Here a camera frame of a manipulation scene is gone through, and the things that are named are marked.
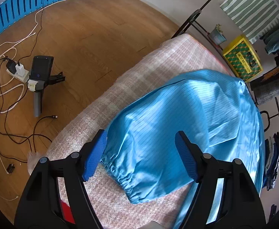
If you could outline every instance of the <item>mattress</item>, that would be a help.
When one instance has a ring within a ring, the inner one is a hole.
[[[79,151],[123,108],[171,78],[199,69],[230,75],[228,68],[189,34],[164,42],[119,77],[111,88],[71,121],[53,141],[46,156],[56,160]],[[101,165],[84,185],[101,224],[109,229],[139,228],[152,220],[170,228],[189,189],[186,185],[151,202],[131,204]],[[61,199],[68,204],[63,178],[59,179],[59,188]]]

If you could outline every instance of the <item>yellow patterned box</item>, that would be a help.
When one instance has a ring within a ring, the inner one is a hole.
[[[258,55],[244,35],[234,39],[223,50],[222,54],[236,77],[243,81],[251,81],[258,73],[263,71]]]

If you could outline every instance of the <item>blue gripper pad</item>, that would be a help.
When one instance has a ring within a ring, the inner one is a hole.
[[[106,147],[107,141],[107,133],[105,130],[102,130],[99,138],[95,141],[91,153],[88,155],[85,164],[84,164],[84,171],[82,174],[82,178],[85,182],[88,181],[90,177],[92,177],[95,173],[97,165],[101,159],[101,155]]]
[[[195,161],[194,157],[192,156],[190,150],[188,149],[184,139],[180,135],[180,132],[176,133],[175,144],[176,144],[178,153],[182,159],[182,162],[184,164],[184,167],[187,171],[188,176],[196,181],[198,179],[197,164],[196,164],[196,161]]]

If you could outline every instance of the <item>baseboard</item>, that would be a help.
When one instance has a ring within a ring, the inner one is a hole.
[[[154,8],[155,10],[159,11],[160,13],[162,13],[163,15],[165,15],[167,18],[169,18],[172,22],[174,22],[175,24],[177,24],[178,26],[180,26],[181,24],[174,19],[172,16],[170,16],[169,14],[167,14],[164,10],[160,9],[159,7],[155,6],[154,4],[152,4],[151,2],[148,2],[147,0],[140,0],[146,4],[148,4],[150,7]]]

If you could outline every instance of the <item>striped rug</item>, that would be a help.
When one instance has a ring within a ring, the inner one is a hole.
[[[251,43],[279,23],[279,0],[225,0],[220,7]]]

